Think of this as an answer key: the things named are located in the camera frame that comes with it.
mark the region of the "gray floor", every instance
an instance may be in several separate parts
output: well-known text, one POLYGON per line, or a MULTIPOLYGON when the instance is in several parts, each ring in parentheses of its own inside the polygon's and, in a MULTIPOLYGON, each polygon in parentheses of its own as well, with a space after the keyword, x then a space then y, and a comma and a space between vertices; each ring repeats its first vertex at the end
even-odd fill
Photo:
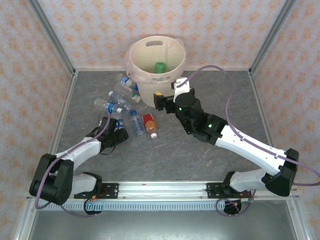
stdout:
POLYGON ((29 240, 296 240, 285 201, 255 201, 238 217, 215 211, 110 211, 79 218, 38 211, 29 240))
MULTIPOLYGON (((117 73, 79 72, 59 142, 59 152, 81 141, 97 126, 99 113, 93 109, 93 101, 95 98, 108 99, 117 73)), ((232 71, 230 74, 236 85, 229 108, 233 124, 244 133, 267 143, 248 73, 232 71)), ((205 112, 225 118, 230 85, 223 73, 202 71, 190 85, 195 88, 195 95, 205 112)), ((112 154, 97 155, 87 160, 75 174, 92 172, 102 176, 104 181, 222 181, 229 171, 258 168, 233 152, 187 135, 173 114, 157 111, 144 103, 136 109, 141 115, 154 115, 159 127, 158 138, 137 138, 126 114, 124 124, 129 139, 118 145, 112 154)))

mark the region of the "plastic bag liner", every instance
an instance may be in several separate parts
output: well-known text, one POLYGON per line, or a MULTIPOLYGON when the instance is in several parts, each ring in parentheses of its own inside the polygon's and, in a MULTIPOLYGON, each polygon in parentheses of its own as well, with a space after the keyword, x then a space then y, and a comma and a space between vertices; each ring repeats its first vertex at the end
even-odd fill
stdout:
POLYGON ((124 56, 126 74, 138 84, 144 103, 154 107, 153 94, 173 95, 171 82, 181 77, 187 52, 181 39, 149 36, 133 43, 124 56), (165 73, 155 73, 156 63, 165 63, 165 73))

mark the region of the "wall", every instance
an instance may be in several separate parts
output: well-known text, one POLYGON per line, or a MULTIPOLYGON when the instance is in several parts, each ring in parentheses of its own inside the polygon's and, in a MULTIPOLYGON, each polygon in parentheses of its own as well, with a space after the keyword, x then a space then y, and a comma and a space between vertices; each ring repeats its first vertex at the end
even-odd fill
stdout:
POLYGON ((70 75, 26 0, 0 1, 0 238, 13 239, 70 75))
MULTIPOLYGON (((320 4, 297 1, 254 75, 275 146, 294 148, 300 162, 320 170, 320 4)), ((300 167, 296 182, 319 179, 300 167)), ((314 239, 320 236, 320 189, 299 187, 314 239)))
POLYGON ((150 35, 181 38, 188 66, 249 68, 285 0, 39 0, 75 68, 121 68, 150 35))

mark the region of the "white bottle cap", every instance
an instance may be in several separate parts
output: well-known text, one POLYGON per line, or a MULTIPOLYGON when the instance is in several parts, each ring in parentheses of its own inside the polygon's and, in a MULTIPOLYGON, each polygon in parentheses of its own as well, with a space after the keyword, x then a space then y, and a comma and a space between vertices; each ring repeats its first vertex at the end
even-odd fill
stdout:
POLYGON ((135 103, 139 103, 141 100, 141 97, 135 93, 131 95, 131 98, 135 103))
POLYGON ((126 86, 130 86, 131 84, 132 84, 131 79, 128 79, 128 80, 125 82, 125 85, 126 85, 126 86))
POLYGON ((158 135, 156 133, 151 133, 151 138, 152 139, 156 139, 158 137, 158 135))
POLYGON ((118 107, 118 109, 116 110, 116 112, 117 112, 118 114, 122 114, 123 109, 122 109, 122 108, 120 108, 120 107, 118 107))

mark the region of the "orange bottle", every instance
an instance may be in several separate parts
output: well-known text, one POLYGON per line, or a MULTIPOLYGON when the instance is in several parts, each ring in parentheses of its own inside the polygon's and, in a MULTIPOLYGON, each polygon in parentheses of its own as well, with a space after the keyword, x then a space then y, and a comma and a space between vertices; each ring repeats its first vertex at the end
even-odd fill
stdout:
POLYGON ((142 118, 143 118, 143 124, 146 132, 151 135, 152 139, 156 139, 157 138, 156 132, 158 131, 158 128, 157 128, 154 117, 152 116, 151 113, 148 113, 146 115, 143 115, 142 118))

